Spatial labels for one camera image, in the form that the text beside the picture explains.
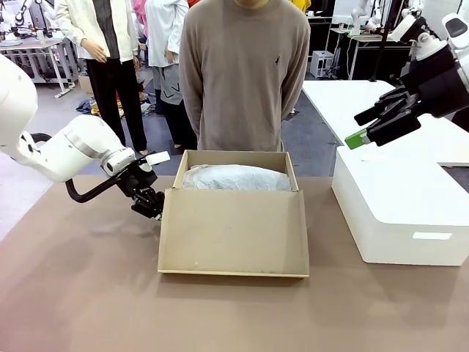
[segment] white plastic bag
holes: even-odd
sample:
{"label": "white plastic bag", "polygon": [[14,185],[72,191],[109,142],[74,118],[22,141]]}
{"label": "white plastic bag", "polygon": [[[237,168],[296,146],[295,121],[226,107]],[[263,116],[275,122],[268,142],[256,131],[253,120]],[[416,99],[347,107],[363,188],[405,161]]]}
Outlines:
{"label": "white plastic bag", "polygon": [[291,191],[288,175],[245,165],[199,165],[184,174],[183,188]]}

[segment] brown sweater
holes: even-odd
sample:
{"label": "brown sweater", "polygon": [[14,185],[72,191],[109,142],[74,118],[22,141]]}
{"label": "brown sweater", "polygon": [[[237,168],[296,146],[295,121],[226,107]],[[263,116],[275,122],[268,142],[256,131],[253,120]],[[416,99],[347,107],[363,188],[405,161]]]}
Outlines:
{"label": "brown sweater", "polygon": [[279,151],[309,51],[306,16],[288,0],[258,10],[202,0],[185,18],[180,73],[200,150]]}

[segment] white jacket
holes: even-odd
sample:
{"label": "white jacket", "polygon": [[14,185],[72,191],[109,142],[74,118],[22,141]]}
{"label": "white jacket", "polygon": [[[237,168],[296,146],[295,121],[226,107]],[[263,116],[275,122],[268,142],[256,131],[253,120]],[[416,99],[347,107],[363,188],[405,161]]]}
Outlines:
{"label": "white jacket", "polygon": [[[164,49],[179,54],[184,18],[189,11],[187,0],[148,0],[145,4],[148,28],[148,62],[150,66],[166,67]],[[179,55],[173,64],[179,64]]]}
{"label": "white jacket", "polygon": [[[56,0],[55,9],[57,25],[65,36],[77,45],[78,57],[93,59],[88,51],[80,46],[84,38],[97,43],[104,49],[106,56],[110,57],[106,39],[96,19],[93,0]],[[129,1],[111,0],[111,9],[120,61],[132,60],[133,55],[138,52],[139,44],[133,28]]]}

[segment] open box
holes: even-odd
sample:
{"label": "open box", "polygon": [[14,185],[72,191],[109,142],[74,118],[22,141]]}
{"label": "open box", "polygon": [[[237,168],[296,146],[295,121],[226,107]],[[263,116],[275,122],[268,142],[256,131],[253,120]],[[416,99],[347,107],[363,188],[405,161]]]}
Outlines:
{"label": "open box", "polygon": [[[205,164],[283,172],[292,191],[181,188],[185,172]],[[289,154],[186,151],[166,190],[158,272],[309,277],[303,192]]]}

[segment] black shirt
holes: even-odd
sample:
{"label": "black shirt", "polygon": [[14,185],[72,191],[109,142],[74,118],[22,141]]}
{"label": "black shirt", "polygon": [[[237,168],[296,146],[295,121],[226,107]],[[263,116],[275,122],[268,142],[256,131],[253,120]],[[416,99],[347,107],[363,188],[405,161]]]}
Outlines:
{"label": "black shirt", "polygon": [[93,0],[95,5],[97,23],[103,31],[106,44],[109,48],[110,59],[119,58],[119,46],[117,45],[117,36],[112,22],[111,0]]}

